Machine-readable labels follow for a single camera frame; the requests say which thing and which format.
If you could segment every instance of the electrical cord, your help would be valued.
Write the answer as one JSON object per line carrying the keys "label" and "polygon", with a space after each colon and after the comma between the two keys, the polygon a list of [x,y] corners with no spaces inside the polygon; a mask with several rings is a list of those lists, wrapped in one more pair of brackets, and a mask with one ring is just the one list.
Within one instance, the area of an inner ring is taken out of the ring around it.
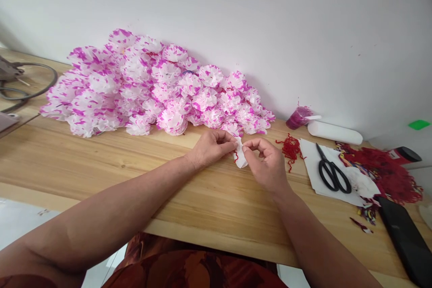
{"label": "electrical cord", "polygon": [[[46,68],[48,70],[50,70],[54,77],[51,80],[51,82],[49,83],[49,85],[47,85],[45,88],[43,88],[42,90],[36,92],[35,94],[28,94],[27,92],[20,90],[20,89],[14,89],[14,88],[8,88],[8,87],[4,87],[6,81],[0,81],[0,98],[3,98],[5,100],[11,100],[11,101],[16,101],[19,100],[20,102],[13,105],[12,107],[6,108],[4,110],[2,110],[2,113],[8,113],[10,111],[13,111],[15,109],[18,109],[20,107],[22,107],[23,105],[25,105],[27,103],[27,101],[31,98],[37,97],[45,92],[48,91],[49,88],[51,88],[53,85],[55,85],[55,83],[57,82],[57,79],[59,78],[59,75],[57,74],[57,71],[54,70],[52,67],[49,67],[48,65],[45,64],[39,64],[39,63],[29,63],[29,62],[24,62],[24,63],[13,63],[14,66],[16,68],[21,67],[21,66],[26,66],[26,65],[35,65],[35,66],[40,66],[43,68]],[[23,94],[23,97],[20,98],[13,98],[13,97],[9,97],[8,95],[5,94],[6,91],[13,91],[13,92],[18,92]]]}

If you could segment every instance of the red fringe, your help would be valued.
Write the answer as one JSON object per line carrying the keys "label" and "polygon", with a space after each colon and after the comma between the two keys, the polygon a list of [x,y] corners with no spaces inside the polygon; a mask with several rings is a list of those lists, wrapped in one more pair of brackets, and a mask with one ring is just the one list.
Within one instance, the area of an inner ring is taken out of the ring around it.
{"label": "red fringe", "polygon": [[373,173],[382,196],[400,204],[416,203],[423,199],[423,188],[417,186],[414,177],[408,171],[393,161],[387,152],[377,149],[361,148],[354,150],[348,144],[342,144],[343,157],[351,163],[361,164]]}
{"label": "red fringe", "polygon": [[285,155],[285,157],[287,159],[289,159],[288,161],[288,165],[289,165],[289,170],[288,173],[291,173],[291,170],[293,168],[293,166],[291,164],[294,164],[295,161],[297,160],[297,154],[300,154],[300,158],[302,160],[304,160],[306,157],[303,157],[302,155],[302,151],[300,150],[300,142],[292,137],[289,133],[288,133],[288,137],[285,139],[285,141],[275,141],[277,144],[283,143],[283,147],[282,147],[282,153]]}

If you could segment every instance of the black phone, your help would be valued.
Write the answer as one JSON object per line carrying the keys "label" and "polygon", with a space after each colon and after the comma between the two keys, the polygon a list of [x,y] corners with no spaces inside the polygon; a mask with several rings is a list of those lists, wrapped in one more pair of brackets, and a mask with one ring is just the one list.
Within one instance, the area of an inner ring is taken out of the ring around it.
{"label": "black phone", "polygon": [[401,205],[379,197],[379,214],[409,279],[421,288],[432,287],[432,253]]}

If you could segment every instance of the pink and white paper flower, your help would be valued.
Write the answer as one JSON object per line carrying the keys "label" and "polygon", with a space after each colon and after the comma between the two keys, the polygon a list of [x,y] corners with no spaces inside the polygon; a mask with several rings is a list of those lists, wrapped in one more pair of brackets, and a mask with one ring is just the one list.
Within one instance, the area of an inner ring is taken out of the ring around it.
{"label": "pink and white paper flower", "polygon": [[265,134],[275,120],[241,72],[224,76],[181,46],[146,35],[116,29],[103,47],[77,47],[68,58],[74,68],[47,92],[40,112],[68,122],[79,136],[119,127],[148,135],[153,124],[181,135],[191,123],[241,137]]}

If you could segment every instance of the plastic cup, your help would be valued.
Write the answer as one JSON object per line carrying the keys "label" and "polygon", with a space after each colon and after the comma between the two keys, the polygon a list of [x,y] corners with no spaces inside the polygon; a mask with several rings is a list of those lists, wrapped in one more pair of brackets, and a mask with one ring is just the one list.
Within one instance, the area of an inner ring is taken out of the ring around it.
{"label": "plastic cup", "polygon": [[306,106],[298,106],[296,110],[292,113],[291,117],[287,120],[286,124],[292,130],[306,125],[309,119],[305,117],[312,116],[313,112]]}

